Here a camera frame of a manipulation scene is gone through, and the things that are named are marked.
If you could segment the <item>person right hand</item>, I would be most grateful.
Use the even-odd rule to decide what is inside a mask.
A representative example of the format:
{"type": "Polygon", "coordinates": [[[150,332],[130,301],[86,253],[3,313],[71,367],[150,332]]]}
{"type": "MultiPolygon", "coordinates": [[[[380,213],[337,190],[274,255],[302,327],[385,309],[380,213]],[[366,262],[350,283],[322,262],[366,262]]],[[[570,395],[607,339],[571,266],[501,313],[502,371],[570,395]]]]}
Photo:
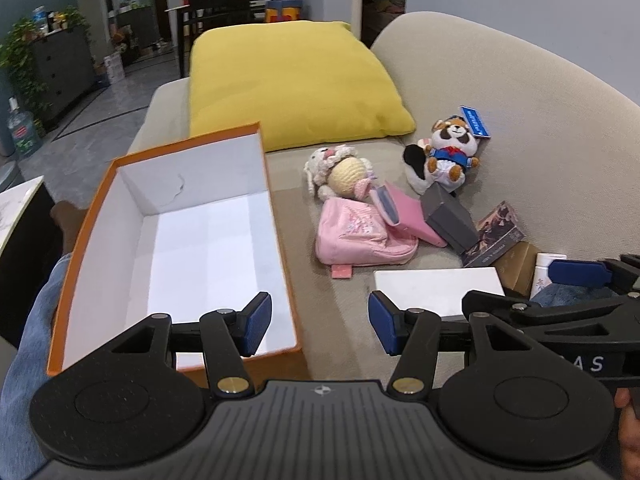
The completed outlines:
{"type": "Polygon", "coordinates": [[[618,443],[620,444],[622,478],[640,480],[640,426],[630,390],[617,389],[614,404],[620,410],[618,443]]]}

